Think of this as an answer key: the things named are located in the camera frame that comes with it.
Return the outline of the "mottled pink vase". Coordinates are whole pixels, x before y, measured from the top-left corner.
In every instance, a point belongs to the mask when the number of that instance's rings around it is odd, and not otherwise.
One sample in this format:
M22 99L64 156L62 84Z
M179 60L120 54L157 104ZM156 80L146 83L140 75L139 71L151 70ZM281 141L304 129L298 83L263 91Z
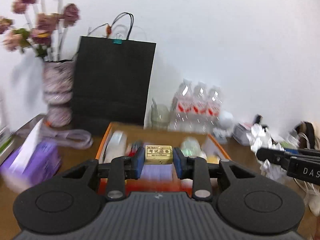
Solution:
M43 99L48 105L47 121L52 127L68 125L72 119L74 61L43 64Z

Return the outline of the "lilac towel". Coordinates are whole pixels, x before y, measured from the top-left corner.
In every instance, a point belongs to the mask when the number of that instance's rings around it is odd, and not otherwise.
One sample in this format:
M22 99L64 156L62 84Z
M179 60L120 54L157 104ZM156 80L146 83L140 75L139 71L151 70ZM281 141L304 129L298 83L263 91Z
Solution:
M172 164L144 165L140 179L151 181L172 181Z

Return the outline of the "white robot figurine speaker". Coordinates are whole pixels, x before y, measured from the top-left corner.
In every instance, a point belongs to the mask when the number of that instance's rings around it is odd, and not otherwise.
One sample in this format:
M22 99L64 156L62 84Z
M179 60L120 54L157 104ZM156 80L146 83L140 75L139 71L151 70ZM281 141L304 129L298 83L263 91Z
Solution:
M234 126L234 117L228 111L221 111L217 117L216 126L213 128L213 136L220 144L226 144L231 137Z

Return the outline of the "small lilac tin box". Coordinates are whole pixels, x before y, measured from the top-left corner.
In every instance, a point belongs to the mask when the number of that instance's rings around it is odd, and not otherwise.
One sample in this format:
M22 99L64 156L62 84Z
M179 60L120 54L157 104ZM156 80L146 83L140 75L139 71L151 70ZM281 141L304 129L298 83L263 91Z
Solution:
M248 134L251 134L251 127L253 125L250 123L238 123L234 126L232 136L233 138L243 146L249 145Z

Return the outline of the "middle water bottle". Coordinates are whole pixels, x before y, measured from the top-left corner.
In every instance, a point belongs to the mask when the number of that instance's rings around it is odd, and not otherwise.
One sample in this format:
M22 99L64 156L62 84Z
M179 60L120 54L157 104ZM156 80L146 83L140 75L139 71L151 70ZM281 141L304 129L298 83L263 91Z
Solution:
M193 91L192 113L197 133L206 133L207 92L206 84L198 82Z

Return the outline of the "white paper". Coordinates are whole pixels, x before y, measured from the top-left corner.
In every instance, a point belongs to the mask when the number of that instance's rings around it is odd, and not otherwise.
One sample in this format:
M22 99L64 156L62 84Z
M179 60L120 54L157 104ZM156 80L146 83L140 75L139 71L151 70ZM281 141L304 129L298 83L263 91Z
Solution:
M280 143L273 143L268 129L254 124L247 138L250 149L260 164L261 174L281 184L289 180L287 169L293 155L286 152Z

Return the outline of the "glass cup with spoon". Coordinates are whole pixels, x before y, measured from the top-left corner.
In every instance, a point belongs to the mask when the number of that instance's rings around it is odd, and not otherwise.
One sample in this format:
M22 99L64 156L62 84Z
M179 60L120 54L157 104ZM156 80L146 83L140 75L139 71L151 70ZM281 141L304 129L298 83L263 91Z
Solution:
M170 124L170 112L167 106L157 103L154 98L152 98L150 120L152 129L167 130Z

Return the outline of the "red fabric flower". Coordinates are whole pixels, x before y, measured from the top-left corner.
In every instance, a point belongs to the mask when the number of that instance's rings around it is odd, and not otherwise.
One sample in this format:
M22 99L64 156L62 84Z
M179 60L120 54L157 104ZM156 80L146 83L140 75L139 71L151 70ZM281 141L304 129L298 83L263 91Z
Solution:
M125 155L133 157L140 147L143 147L142 141L135 141L132 144L128 144Z

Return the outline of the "dried pink flower bouquet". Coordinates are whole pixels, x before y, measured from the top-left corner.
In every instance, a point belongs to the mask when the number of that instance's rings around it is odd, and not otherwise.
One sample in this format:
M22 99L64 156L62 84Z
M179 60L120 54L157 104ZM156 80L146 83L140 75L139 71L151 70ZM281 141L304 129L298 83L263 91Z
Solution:
M57 12L46 12L44 0L14 0L11 12L23 15L26 27L18 28L13 19L1 16L3 45L8 51L24 53L31 48L43 62L63 62L61 53L67 31L80 20L80 10L74 3L62 5L57 0Z

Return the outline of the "yellow eraser block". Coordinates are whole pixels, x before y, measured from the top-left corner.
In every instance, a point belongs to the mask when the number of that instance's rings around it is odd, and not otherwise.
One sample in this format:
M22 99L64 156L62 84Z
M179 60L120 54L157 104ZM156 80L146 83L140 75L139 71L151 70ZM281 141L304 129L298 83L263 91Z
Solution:
M172 146L169 145L146 145L145 163L148 165L172 164Z

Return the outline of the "white plastic bottle in box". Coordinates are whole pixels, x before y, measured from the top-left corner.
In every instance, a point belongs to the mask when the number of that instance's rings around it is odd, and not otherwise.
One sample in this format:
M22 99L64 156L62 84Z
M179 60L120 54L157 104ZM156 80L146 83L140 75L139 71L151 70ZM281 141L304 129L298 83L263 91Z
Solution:
M126 151L127 135L123 131L115 131L104 152L103 163L110 163L114 158L122 157Z

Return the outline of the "right water bottle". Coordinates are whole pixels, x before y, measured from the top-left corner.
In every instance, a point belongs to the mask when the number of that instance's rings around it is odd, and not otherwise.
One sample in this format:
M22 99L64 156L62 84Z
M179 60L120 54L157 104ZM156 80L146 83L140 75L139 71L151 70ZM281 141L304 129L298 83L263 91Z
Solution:
M208 133L213 133L222 106L222 93L220 87L214 86L209 90L206 97L206 103L207 131Z

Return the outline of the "iridescent plastic bag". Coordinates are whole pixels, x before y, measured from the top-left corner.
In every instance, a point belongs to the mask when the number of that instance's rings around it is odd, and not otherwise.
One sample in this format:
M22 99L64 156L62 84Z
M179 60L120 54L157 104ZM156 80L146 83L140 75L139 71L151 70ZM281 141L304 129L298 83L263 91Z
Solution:
M186 137L181 143L180 149L185 157L204 157L198 140L193 137Z

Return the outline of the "black paper shopping bag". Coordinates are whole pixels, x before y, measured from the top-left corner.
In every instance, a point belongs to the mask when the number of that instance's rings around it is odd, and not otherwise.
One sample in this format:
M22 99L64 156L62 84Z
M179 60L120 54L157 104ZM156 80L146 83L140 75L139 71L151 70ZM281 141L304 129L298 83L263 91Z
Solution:
M156 44L83 36L74 69L72 126L102 135L112 122L144 124Z

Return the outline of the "orange cardboard box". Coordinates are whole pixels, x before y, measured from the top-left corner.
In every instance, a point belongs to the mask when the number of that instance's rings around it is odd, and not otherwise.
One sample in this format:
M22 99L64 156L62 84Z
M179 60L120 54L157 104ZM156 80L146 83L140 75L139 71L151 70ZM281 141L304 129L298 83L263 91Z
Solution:
M183 132L168 132L118 123L109 124L96 159L100 163L109 163L116 157L132 157L139 147L146 149L145 164L138 180L125 180L126 194L142 192L186 192L191 195L192 181L179 180L173 165L173 149L182 146L188 139L194 139L199 145L191 155L217 164L229 155L212 135L188 135Z

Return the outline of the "purple tissue pack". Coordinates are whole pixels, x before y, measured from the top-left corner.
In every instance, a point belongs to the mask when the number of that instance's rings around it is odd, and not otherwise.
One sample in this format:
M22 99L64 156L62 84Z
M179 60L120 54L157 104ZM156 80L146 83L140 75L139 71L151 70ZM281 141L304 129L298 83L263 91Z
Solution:
M37 122L22 146L1 164L6 186L16 193L52 178L61 166L57 144L40 136L42 122Z

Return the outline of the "black small bottles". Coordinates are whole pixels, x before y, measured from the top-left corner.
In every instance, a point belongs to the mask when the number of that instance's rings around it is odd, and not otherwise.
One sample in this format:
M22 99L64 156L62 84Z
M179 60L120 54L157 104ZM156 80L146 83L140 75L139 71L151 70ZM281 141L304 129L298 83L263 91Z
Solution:
M261 121L262 121L263 117L259 114L257 114L255 117L254 117L254 120L253 120L253 124L260 124Z

